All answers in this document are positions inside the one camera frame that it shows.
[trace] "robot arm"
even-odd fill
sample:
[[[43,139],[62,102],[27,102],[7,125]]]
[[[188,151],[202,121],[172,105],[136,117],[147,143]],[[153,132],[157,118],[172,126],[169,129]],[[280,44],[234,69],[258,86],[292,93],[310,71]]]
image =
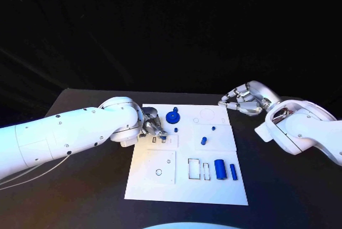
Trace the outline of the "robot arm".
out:
[[[92,148],[108,138],[127,147],[137,143],[140,131],[160,138],[167,135],[156,109],[144,112],[127,97],[108,99],[98,108],[82,108],[2,128],[0,179]]]
[[[227,103],[237,96],[238,103]],[[307,101],[281,101],[273,90],[257,81],[235,88],[219,101],[219,106],[257,115],[267,111],[266,122],[255,132],[266,142],[274,140],[283,150],[296,155],[315,146],[342,166],[342,121]]]

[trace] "cable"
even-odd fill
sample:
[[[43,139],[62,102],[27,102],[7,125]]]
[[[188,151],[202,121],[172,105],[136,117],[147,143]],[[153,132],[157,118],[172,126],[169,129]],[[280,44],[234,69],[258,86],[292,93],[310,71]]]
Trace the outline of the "cable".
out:
[[[69,157],[69,156],[65,157],[65,159],[61,161],[61,163],[59,163],[49,171],[46,171],[43,174],[40,174],[39,176],[36,176],[36,177],[32,178],[30,180],[22,182],[22,183],[19,183],[19,184],[16,184],[16,185],[13,185],[13,186],[17,186],[17,185],[20,185],[20,184],[23,184],[23,183],[27,183],[29,181],[38,179],[40,176],[43,176],[46,173],[49,173],[49,172],[64,163],[64,161],[68,159],[68,157]]]
[[[20,176],[23,176],[25,174],[27,174],[30,171],[33,171],[39,166],[42,166],[43,164],[32,167],[26,172],[23,172],[20,175],[17,175],[16,177],[13,177],[12,179],[9,179],[7,181],[2,182],[0,185],[6,184],[7,182],[13,181],[16,178],[19,178]]]

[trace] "dark curtain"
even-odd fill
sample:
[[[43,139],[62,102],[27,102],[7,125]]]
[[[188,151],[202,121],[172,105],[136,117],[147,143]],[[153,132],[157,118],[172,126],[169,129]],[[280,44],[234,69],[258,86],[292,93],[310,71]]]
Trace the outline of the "dark curtain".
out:
[[[0,7],[2,124],[42,117],[65,88],[225,94],[251,80],[341,117],[339,0],[0,0]]]

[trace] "black table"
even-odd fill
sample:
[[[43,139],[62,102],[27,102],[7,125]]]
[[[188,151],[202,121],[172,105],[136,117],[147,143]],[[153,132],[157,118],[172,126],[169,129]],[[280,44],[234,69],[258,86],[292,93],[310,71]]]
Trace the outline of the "black table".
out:
[[[221,98],[66,89],[48,116],[97,107],[116,96],[130,97],[139,105],[215,105]],[[264,114],[251,118],[228,111],[228,115],[250,206],[126,200],[133,146],[123,148],[108,140],[72,155],[43,177],[0,191],[0,227],[134,229],[205,222],[241,228],[341,228],[342,167],[315,148],[293,156],[274,141],[264,143],[254,132]],[[48,162],[23,180],[58,162]]]

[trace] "small blue piece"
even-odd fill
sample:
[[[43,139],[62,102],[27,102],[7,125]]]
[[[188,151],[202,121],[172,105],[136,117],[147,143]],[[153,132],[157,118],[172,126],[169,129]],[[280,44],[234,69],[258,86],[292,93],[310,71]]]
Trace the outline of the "small blue piece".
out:
[[[217,179],[225,180],[227,179],[225,162],[222,159],[218,159],[214,161],[214,163],[215,163]]]
[[[180,120],[180,115],[178,113],[178,107],[173,108],[173,111],[166,114],[166,121],[170,124],[176,124]]]
[[[206,137],[202,138],[201,144],[205,145],[206,143]]]
[[[235,171],[234,164],[230,165],[230,170],[231,170],[232,180],[237,181],[237,171]]]

